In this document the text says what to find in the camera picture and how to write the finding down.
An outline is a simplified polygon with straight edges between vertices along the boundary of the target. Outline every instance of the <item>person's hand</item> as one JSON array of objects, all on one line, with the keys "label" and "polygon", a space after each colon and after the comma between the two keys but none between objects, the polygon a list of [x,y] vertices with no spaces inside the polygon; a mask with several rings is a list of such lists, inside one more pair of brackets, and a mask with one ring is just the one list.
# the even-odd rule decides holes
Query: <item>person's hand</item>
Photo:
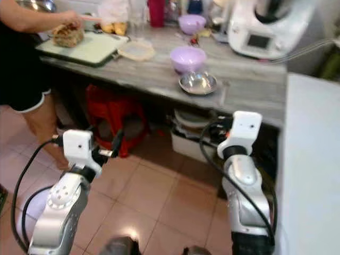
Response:
[{"label": "person's hand", "polygon": [[72,25],[76,28],[81,27],[82,20],[80,16],[75,11],[66,11],[62,13],[64,16],[64,24],[65,25]]}]

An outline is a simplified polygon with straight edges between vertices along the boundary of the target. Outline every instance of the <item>stainless steel bowl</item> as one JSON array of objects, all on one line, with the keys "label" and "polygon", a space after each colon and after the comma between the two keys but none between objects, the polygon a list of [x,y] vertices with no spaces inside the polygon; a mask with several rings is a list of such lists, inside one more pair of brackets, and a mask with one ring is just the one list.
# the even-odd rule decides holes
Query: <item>stainless steel bowl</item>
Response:
[{"label": "stainless steel bowl", "polygon": [[22,7],[37,12],[56,12],[57,10],[54,0],[16,0],[16,2]]},{"label": "stainless steel bowl", "polygon": [[217,80],[207,72],[191,72],[180,78],[183,90],[194,95],[207,95],[217,89]]}]

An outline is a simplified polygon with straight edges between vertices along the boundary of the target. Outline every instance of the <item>person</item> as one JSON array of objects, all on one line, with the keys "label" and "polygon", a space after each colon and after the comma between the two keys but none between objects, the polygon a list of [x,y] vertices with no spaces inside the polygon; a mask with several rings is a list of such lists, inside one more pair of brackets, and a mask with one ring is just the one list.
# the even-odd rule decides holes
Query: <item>person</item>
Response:
[{"label": "person", "polygon": [[[15,0],[0,0],[0,104],[22,114],[39,143],[56,134],[55,105],[50,94],[51,77],[35,49],[26,43],[29,33],[54,29],[60,24],[81,25],[74,11],[40,13],[19,6]],[[57,167],[68,169],[61,149],[49,144],[46,151]]]}]

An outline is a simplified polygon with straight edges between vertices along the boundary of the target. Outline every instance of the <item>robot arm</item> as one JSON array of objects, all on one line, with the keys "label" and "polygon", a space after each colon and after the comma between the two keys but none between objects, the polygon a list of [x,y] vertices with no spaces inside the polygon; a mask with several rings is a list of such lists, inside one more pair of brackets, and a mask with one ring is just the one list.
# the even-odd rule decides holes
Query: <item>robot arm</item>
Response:
[{"label": "robot arm", "polygon": [[[262,177],[249,156],[260,129],[262,117],[257,113],[235,112],[228,138],[218,148],[226,160],[224,173],[256,204],[270,222],[269,203],[261,189]],[[234,255],[269,255],[273,253],[267,226],[254,206],[226,177],[223,188],[229,200]]]},{"label": "robot arm", "polygon": [[70,253],[79,217],[88,201],[90,183],[100,176],[107,158],[118,155],[122,139],[123,133],[119,132],[113,151],[108,151],[94,148],[92,132],[69,130],[63,134],[60,145],[73,166],[51,188],[45,209],[35,225],[28,254]]}]

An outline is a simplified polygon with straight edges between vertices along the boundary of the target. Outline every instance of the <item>cutting board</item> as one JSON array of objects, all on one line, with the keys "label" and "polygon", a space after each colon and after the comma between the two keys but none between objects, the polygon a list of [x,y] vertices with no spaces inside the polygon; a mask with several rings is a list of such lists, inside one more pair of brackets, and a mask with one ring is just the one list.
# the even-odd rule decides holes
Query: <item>cutting board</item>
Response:
[{"label": "cutting board", "polygon": [[43,42],[36,49],[44,55],[60,58],[93,67],[104,65],[117,48],[129,40],[128,37],[87,32],[84,39],[74,48],[56,46],[53,40]]}]

